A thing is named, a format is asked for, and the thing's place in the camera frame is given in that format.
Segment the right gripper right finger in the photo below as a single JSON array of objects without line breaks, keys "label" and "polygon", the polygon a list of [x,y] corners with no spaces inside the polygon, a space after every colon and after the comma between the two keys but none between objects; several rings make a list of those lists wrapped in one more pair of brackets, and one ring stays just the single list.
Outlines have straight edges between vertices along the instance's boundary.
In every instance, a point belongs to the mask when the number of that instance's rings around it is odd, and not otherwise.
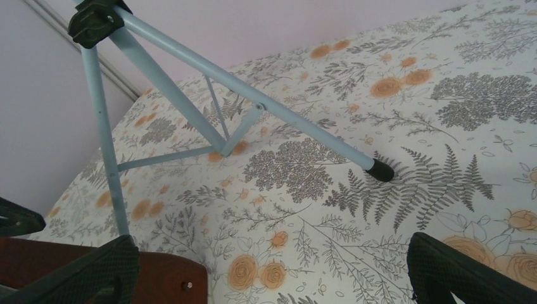
[{"label": "right gripper right finger", "polygon": [[536,303],[536,291],[423,233],[407,252],[416,303]]}]

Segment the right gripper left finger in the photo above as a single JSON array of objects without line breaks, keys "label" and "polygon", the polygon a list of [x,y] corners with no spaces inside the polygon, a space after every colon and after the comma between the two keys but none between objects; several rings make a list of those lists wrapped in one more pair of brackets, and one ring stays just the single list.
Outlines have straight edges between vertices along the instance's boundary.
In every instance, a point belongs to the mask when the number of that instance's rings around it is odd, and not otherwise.
[{"label": "right gripper left finger", "polygon": [[140,272],[132,236],[120,236],[1,298],[1,303],[131,303]]}]

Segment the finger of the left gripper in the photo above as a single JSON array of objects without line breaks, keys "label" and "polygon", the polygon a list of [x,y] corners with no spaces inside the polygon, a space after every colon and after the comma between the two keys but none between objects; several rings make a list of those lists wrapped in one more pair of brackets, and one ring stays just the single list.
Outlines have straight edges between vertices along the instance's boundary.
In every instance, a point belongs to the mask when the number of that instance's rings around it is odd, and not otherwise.
[{"label": "finger of the left gripper", "polygon": [[42,231],[46,226],[37,212],[1,198],[1,237],[16,237]]}]

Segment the brown wooden metronome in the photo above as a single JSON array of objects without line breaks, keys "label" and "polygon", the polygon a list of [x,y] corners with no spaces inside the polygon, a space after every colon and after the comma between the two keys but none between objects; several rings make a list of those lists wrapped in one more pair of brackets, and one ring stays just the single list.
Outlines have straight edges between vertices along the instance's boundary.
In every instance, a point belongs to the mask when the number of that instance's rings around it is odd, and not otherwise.
[{"label": "brown wooden metronome", "polygon": [[[20,289],[92,251],[93,247],[1,238],[1,284]],[[132,303],[207,303],[208,274],[192,260],[142,252]]]}]

